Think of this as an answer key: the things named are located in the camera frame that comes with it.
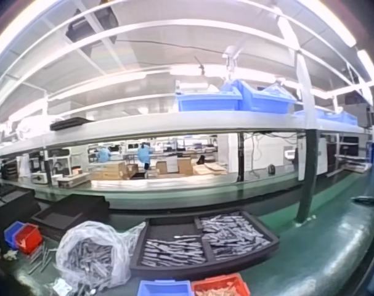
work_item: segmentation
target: plastic bag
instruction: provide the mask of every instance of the plastic bag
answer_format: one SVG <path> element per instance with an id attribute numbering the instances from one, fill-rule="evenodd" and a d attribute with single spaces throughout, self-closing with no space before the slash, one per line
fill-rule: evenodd
<path id="1" fill-rule="evenodd" d="M 131 277 L 130 254 L 143 227 L 119 234 L 109 225 L 88 221 L 70 229 L 56 255 L 61 277 L 74 292 L 125 284 Z"/>

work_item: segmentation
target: orange plastic bin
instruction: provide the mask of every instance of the orange plastic bin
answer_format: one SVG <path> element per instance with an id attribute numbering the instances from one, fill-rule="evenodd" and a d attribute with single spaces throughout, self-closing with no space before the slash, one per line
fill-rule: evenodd
<path id="1" fill-rule="evenodd" d="M 246 283 L 243 281 L 241 275 L 238 273 L 230 274 L 228 276 L 210 277 L 203 281 L 192 282 L 192 291 L 194 293 L 204 292 L 207 290 L 223 289 L 229 286 L 235 287 L 237 293 L 240 296 L 251 295 Z"/>
<path id="2" fill-rule="evenodd" d="M 15 236 L 18 249 L 25 253 L 32 253 L 43 241 L 39 232 L 39 226 L 27 223 Z"/>

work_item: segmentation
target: blue lab coat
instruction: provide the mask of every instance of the blue lab coat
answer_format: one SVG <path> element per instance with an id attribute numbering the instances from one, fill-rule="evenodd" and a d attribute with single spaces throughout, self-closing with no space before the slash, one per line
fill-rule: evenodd
<path id="1" fill-rule="evenodd" d="M 140 145 L 139 149 L 137 150 L 137 158 L 142 163 L 150 164 L 150 147 L 148 145 L 142 146 Z"/>
<path id="2" fill-rule="evenodd" d="M 98 162 L 108 162 L 110 161 L 110 151 L 104 147 L 97 153 Z"/>

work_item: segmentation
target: metal component pile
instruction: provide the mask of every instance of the metal component pile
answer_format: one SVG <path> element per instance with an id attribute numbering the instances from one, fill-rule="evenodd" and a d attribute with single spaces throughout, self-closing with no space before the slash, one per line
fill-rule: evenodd
<path id="1" fill-rule="evenodd" d="M 202 264 L 206 261 L 200 236 L 175 236 L 173 241 L 148 239 L 141 261 L 142 265 L 185 266 Z"/>
<path id="2" fill-rule="evenodd" d="M 229 286 L 222 289 L 211 289 L 207 291 L 195 291 L 196 296 L 240 296 L 236 288 Z"/>
<path id="3" fill-rule="evenodd" d="M 270 244 L 240 213 L 202 218 L 203 239 L 209 241 L 218 260 L 248 252 Z"/>
<path id="4" fill-rule="evenodd" d="M 68 254 L 68 266 L 72 271 L 79 271 L 89 279 L 89 289 L 102 290 L 112 279 L 113 247 L 111 245 L 99 245 L 92 239 L 79 241 Z"/>

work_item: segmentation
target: white shelf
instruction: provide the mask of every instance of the white shelf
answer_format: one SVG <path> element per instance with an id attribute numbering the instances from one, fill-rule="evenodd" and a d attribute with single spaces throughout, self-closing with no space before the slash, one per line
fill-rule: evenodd
<path id="1" fill-rule="evenodd" d="M 241 111 L 148 114 L 113 118 L 61 131 L 51 131 L 42 136 L 0 147 L 0 156 L 28 152 L 42 147 L 49 149 L 114 139 L 139 139 L 152 136 L 228 131 L 295 131 L 303 129 L 304 118 L 288 114 Z M 358 126 L 330 120 L 319 120 L 319 130 L 339 133 L 370 133 Z"/>

